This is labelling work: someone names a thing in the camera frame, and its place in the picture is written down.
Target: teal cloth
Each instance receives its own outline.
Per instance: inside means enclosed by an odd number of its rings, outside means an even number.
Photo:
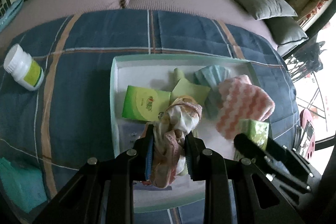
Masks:
[[[216,119],[218,106],[221,103],[221,95],[218,92],[218,84],[229,77],[230,71],[218,65],[202,68],[194,73],[195,83],[211,87],[208,97],[205,100],[203,113],[208,119]]]
[[[26,213],[47,201],[42,172],[35,167],[21,167],[2,158],[0,179],[9,199]]]

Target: pill bottle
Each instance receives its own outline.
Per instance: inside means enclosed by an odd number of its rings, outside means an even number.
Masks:
[[[10,73],[14,80],[27,90],[37,90],[43,79],[44,73],[36,61],[24,52],[19,44],[15,44],[7,53],[3,68]]]

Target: fuzzy towel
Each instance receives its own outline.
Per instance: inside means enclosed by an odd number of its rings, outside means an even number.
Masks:
[[[240,133],[239,120],[265,121],[274,111],[275,103],[260,87],[252,85],[247,75],[224,80],[218,85],[223,108],[219,111],[217,131],[228,140]]]

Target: metal screw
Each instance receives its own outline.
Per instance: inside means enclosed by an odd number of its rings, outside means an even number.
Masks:
[[[202,151],[202,153],[203,153],[203,155],[211,156],[212,155],[212,150],[206,148]]]
[[[251,164],[251,160],[248,159],[248,158],[242,158],[242,159],[241,159],[241,163],[242,163],[243,165],[250,165],[250,164]]]
[[[94,158],[94,157],[89,158],[89,159],[87,160],[87,163],[90,164],[90,165],[96,165],[97,162],[98,162],[98,160],[97,160],[96,158]]]
[[[135,149],[128,149],[126,154],[129,156],[135,156],[137,154],[137,151]]]
[[[271,159],[267,156],[264,157],[264,159],[267,161],[267,162],[271,162]]]
[[[273,176],[271,174],[266,174],[266,177],[268,178],[269,181],[273,180]]]

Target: crumpled cloth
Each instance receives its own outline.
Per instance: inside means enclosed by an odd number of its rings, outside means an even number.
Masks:
[[[159,122],[154,122],[154,151],[150,182],[166,188],[186,169],[185,135],[194,130],[202,116],[202,107],[189,96],[177,98]]]
[[[252,85],[247,75],[224,80],[218,85],[223,100],[217,131],[228,140],[240,133],[239,120],[265,121],[274,111],[275,103],[260,87]]]

